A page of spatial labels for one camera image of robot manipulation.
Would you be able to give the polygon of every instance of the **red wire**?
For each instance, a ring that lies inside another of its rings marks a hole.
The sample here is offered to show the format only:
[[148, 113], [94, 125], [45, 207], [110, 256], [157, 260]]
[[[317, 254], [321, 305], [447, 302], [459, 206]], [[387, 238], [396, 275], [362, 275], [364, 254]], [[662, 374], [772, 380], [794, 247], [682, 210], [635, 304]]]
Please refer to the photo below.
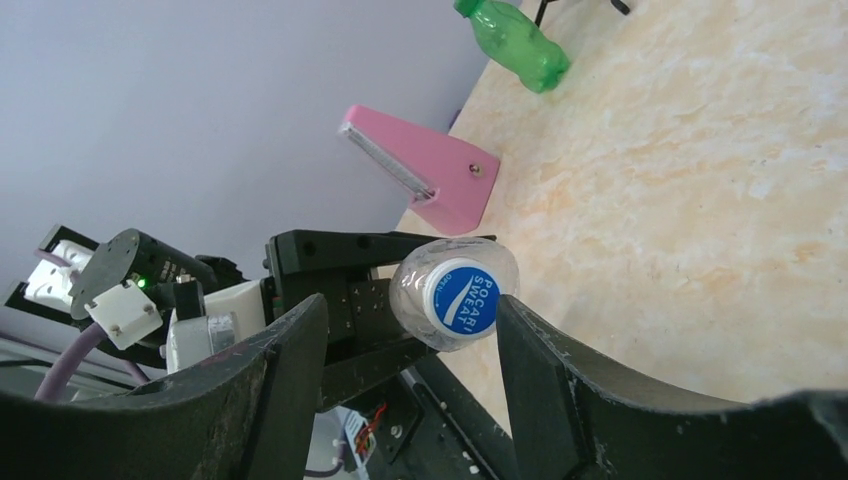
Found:
[[377, 413], [374, 414], [374, 420], [371, 421], [365, 428], [362, 429], [356, 435], [356, 453], [360, 454], [365, 451], [365, 439], [368, 438], [368, 435], [374, 432], [377, 428], [377, 423], [380, 421], [380, 417], [383, 415], [383, 412], [386, 411], [388, 404], [383, 404], [380, 408], [377, 409]]

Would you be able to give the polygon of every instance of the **green bottle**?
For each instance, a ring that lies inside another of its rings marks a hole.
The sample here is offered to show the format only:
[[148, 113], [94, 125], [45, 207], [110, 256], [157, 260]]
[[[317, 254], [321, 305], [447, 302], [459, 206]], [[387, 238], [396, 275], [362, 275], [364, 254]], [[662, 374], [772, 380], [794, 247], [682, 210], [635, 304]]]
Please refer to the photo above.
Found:
[[559, 45], [514, 6], [494, 0], [455, 0], [460, 15], [471, 20], [483, 52], [518, 75], [528, 89], [556, 88], [571, 66]]

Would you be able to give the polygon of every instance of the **green bottle cap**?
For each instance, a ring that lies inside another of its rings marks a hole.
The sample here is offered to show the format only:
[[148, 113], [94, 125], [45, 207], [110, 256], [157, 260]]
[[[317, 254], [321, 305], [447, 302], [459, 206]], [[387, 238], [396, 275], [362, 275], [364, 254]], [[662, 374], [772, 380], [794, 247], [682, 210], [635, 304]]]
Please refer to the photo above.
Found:
[[477, 7], [479, 7], [481, 3], [483, 3], [483, 0], [456, 0], [453, 3], [453, 8], [459, 12], [463, 18], [468, 18], [475, 10], [477, 10]]

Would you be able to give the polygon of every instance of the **table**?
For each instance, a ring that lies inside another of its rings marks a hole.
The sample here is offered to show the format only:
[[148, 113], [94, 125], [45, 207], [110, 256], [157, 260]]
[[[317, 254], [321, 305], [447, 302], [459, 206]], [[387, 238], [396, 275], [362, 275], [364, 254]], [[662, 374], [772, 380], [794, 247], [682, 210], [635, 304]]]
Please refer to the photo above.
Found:
[[[631, 7], [549, 6], [573, 61], [551, 93], [486, 68], [451, 132], [502, 160], [474, 233], [528, 306], [646, 374], [739, 401], [848, 387], [846, 4]], [[442, 357], [509, 428], [496, 339]]]

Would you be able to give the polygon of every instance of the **pink object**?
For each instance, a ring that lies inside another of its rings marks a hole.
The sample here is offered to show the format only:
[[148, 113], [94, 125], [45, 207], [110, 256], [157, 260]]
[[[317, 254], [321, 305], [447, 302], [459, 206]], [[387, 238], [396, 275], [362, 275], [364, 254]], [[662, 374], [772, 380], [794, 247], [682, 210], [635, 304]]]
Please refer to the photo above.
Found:
[[409, 208], [439, 232], [462, 235], [480, 225], [500, 169], [496, 157], [362, 105], [348, 110], [341, 133], [412, 192]]

